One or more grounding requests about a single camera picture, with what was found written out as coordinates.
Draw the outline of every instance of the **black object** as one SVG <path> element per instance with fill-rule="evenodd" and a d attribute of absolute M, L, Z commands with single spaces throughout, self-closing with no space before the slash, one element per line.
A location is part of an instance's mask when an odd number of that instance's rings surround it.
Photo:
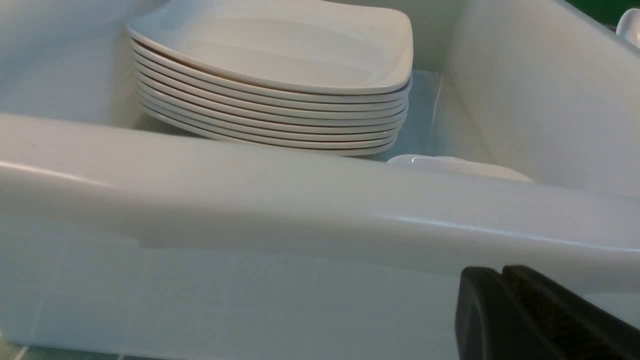
<path fill-rule="evenodd" d="M 526 266 L 462 271 L 456 337 L 460 360 L 640 360 L 638 329 Z"/>

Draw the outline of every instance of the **tile floor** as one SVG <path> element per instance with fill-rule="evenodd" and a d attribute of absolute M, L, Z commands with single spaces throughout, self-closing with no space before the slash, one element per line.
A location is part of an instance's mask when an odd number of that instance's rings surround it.
<path fill-rule="evenodd" d="M 117 355 L 60 350 L 56 348 L 22 347 L 0 338 L 0 360 L 120 360 Z M 126 356 L 122 360 L 153 360 Z"/>

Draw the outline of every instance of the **white plastic bin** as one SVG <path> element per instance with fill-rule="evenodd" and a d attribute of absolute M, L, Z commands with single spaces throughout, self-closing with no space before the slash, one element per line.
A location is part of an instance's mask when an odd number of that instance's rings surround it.
<path fill-rule="evenodd" d="M 458 274 L 513 263 L 640 325 L 640 50 L 560 0 L 358 1 L 411 17 L 415 84 L 393 149 L 336 158 L 143 116 L 124 26 L 161 3 L 0 4 L 2 337 L 456 359 Z M 402 153 L 536 183 L 370 161 Z"/>

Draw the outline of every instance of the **green background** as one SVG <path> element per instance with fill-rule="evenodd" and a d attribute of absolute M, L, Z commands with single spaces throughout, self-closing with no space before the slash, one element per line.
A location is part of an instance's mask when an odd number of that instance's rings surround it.
<path fill-rule="evenodd" d="M 629 8 L 640 8 L 640 0 L 567 0 L 598 22 L 616 25 Z"/>

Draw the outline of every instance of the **stack of plates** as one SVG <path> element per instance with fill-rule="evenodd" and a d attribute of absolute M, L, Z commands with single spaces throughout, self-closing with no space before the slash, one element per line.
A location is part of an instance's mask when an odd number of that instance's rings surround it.
<path fill-rule="evenodd" d="M 407 115 L 412 30 L 395 10 L 173 0 L 129 33 L 144 110 L 209 138 L 374 154 Z"/>

